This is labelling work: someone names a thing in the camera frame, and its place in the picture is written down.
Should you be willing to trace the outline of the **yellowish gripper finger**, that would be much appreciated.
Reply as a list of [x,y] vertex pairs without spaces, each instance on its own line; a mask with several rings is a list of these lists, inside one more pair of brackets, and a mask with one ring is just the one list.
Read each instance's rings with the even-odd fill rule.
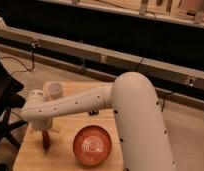
[[36,132],[39,132],[39,130],[36,130],[36,129],[33,129],[33,128],[30,129],[30,134],[34,134]]
[[52,121],[52,127],[50,128],[50,131],[57,134],[60,133],[60,126],[55,120]]

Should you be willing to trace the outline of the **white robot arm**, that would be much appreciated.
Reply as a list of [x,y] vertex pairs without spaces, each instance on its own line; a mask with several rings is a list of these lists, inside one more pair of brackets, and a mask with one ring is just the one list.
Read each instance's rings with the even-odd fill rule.
[[157,93],[150,80],[138,72],[126,72],[112,83],[52,101],[43,91],[33,90],[21,117],[43,130],[52,126],[54,117],[109,108],[115,112],[129,171],[176,171]]

